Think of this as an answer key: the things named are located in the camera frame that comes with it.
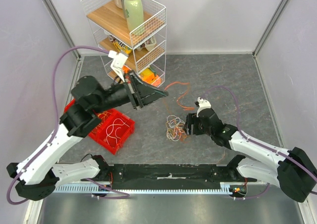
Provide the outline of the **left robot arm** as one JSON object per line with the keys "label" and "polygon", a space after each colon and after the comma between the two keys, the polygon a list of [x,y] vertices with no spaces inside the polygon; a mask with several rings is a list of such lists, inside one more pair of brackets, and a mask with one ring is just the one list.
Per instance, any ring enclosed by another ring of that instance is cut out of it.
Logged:
{"label": "left robot arm", "polygon": [[39,201],[64,184],[82,179],[103,181],[109,174],[109,165],[101,155],[64,166],[57,161],[75,144],[88,136],[100,123],[99,113],[130,103],[140,109],[168,96],[168,92],[144,82],[133,71],[123,76],[123,83],[108,89],[93,76],[81,77],[71,90],[74,104],[60,117],[50,135],[28,158],[10,163],[6,169],[13,179],[7,191],[7,200],[14,188],[22,202]]}

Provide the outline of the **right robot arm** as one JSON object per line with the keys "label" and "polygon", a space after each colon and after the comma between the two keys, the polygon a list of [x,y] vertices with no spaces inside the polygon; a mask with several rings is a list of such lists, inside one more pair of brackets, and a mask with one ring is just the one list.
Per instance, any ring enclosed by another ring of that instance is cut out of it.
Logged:
{"label": "right robot arm", "polygon": [[223,123],[208,100],[195,102],[197,111],[189,113],[184,124],[187,135],[207,135],[220,147],[239,152],[229,163],[228,178],[253,178],[274,185],[292,200],[302,203],[317,185],[317,169],[307,153],[258,140],[237,126]]}

